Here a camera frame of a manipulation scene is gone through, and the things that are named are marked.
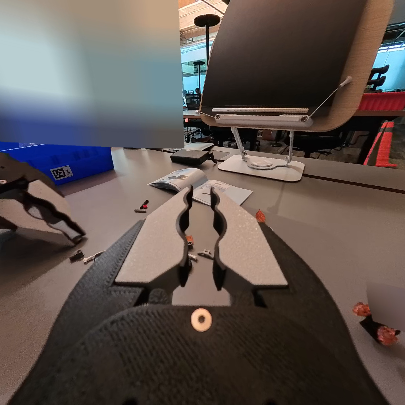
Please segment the dark board with wooden rim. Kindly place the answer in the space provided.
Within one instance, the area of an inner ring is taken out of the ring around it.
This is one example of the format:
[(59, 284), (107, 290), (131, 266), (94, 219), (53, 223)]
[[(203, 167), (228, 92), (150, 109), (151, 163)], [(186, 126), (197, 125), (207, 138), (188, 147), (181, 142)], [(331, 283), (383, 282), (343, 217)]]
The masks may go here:
[(210, 126), (326, 132), (361, 102), (395, 1), (230, 1), (211, 47)]

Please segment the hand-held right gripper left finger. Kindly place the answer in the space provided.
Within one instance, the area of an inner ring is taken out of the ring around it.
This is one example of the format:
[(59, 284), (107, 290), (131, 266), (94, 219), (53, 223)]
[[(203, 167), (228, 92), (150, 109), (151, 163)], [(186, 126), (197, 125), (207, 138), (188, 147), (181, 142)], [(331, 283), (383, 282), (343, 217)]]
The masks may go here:
[(115, 278), (120, 286), (184, 287), (191, 270), (185, 232), (190, 225), (193, 186), (149, 214)]

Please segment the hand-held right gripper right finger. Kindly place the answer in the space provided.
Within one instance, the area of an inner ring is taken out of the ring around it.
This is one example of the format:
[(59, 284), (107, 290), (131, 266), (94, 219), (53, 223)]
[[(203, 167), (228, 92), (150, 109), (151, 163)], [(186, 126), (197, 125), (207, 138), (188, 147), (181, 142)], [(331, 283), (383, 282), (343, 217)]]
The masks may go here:
[(210, 190), (218, 234), (213, 280), (218, 291), (284, 289), (288, 282), (256, 218), (223, 192)]

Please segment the red cushioned bench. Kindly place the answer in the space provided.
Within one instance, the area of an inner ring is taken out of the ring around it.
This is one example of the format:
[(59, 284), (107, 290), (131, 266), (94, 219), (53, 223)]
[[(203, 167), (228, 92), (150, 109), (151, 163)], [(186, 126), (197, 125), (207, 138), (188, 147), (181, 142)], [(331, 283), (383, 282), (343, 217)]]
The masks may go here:
[(358, 111), (402, 111), (405, 108), (405, 92), (364, 93)]

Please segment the blue plastic bin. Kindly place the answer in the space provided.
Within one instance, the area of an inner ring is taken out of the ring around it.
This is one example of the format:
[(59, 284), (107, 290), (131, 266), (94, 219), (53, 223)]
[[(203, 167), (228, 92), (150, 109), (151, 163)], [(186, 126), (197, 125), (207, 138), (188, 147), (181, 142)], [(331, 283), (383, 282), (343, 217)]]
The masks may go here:
[(0, 151), (26, 162), (56, 185), (67, 184), (114, 169), (111, 149), (95, 146), (1, 142)]

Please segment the white metal book stand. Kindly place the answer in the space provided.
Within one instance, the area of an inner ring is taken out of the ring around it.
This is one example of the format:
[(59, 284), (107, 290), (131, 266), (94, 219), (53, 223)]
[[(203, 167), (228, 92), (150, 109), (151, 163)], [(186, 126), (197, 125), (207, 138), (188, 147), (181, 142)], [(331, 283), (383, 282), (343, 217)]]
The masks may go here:
[[(196, 110), (196, 113), (200, 116), (213, 118), (215, 123), (220, 124), (220, 126), (230, 127), (233, 133), (240, 153), (240, 160), (231, 158), (230, 163), (226, 163), (223, 170), (272, 180), (295, 182), (301, 180), (305, 165), (301, 163), (292, 164), (294, 130), (311, 127), (313, 125), (312, 116), (332, 95), (351, 81), (352, 77), (347, 76), (311, 114), (308, 114), (308, 108), (293, 107), (223, 107), (213, 108), (212, 113), (216, 113), (215, 115), (206, 114), (201, 110)], [(290, 136), (288, 156), (284, 159), (273, 159), (249, 155), (242, 145), (238, 128), (283, 128), (287, 130)]]

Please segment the black floor lamp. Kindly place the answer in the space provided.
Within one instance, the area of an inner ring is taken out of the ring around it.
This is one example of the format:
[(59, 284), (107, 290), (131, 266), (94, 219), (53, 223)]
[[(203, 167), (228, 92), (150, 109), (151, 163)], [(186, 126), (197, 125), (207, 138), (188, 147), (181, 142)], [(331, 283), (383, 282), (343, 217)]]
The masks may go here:
[[(220, 23), (221, 19), (220, 16), (218, 15), (214, 15), (214, 14), (203, 14), (203, 15), (199, 15), (197, 17), (194, 18), (194, 24), (197, 27), (204, 27), (205, 28), (205, 34), (206, 34), (206, 59), (207, 59), (207, 64), (209, 61), (209, 28), (210, 27), (214, 27), (216, 25), (218, 25)], [(200, 86), (201, 86), (201, 82), (200, 82), (200, 67), (203, 65), (202, 61), (195, 61), (193, 62), (194, 66), (197, 66), (198, 68), (198, 87), (196, 90), (196, 94), (200, 94)]]

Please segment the black lego model with flames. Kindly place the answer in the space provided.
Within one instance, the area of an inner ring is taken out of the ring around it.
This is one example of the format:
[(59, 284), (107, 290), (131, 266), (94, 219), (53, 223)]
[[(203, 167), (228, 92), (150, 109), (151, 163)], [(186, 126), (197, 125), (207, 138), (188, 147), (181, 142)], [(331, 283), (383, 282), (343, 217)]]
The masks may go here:
[(401, 331), (375, 322), (367, 303), (356, 303), (352, 311), (356, 316), (363, 317), (363, 320), (360, 321), (360, 325), (380, 345), (391, 346), (398, 341), (398, 336), (401, 334)]

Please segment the black power adapter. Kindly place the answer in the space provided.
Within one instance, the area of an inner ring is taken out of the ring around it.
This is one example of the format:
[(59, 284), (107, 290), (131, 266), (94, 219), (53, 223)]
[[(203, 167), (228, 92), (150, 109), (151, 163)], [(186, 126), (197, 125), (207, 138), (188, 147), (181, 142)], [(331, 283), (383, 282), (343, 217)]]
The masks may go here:
[(197, 166), (211, 159), (212, 153), (208, 150), (179, 149), (170, 156), (173, 163)]

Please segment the lego instruction booklet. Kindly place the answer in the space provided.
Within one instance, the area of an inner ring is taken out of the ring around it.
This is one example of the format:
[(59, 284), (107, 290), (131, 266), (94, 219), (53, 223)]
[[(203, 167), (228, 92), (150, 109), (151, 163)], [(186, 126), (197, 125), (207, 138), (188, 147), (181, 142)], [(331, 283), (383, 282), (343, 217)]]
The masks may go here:
[(211, 188), (214, 188), (216, 193), (224, 193), (238, 205), (242, 205), (253, 193), (252, 190), (235, 187), (222, 181), (209, 180), (202, 170), (194, 168), (173, 171), (149, 185), (176, 193), (192, 186), (193, 200), (204, 205), (211, 205)]

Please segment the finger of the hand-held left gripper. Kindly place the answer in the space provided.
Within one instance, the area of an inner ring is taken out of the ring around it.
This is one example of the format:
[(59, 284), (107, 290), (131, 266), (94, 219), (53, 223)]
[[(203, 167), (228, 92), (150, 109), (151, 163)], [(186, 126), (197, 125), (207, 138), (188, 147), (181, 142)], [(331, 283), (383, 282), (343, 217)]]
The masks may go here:
[(83, 231), (54, 217), (48, 210), (33, 206), (25, 209), (21, 202), (1, 199), (1, 237), (19, 235), (29, 240), (40, 240), (58, 246), (75, 246), (83, 240)]
[(22, 194), (27, 214), (44, 222), (50, 229), (66, 238), (84, 238), (86, 232), (73, 220), (64, 196), (41, 180), (28, 183)]

